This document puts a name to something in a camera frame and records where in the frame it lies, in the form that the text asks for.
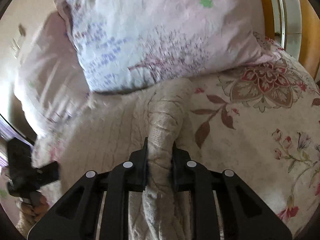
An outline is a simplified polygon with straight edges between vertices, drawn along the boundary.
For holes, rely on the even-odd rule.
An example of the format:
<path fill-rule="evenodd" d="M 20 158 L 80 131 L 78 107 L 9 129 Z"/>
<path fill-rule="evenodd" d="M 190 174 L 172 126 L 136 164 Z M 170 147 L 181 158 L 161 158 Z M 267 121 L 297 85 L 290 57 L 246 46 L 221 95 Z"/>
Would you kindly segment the person left hand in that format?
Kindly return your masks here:
<path fill-rule="evenodd" d="M 21 200 L 17 202 L 17 207 L 20 211 L 20 218 L 31 224 L 37 223 L 49 209 L 46 197 L 41 193 L 38 193 L 37 196 L 39 198 L 38 205 L 29 205 Z"/>

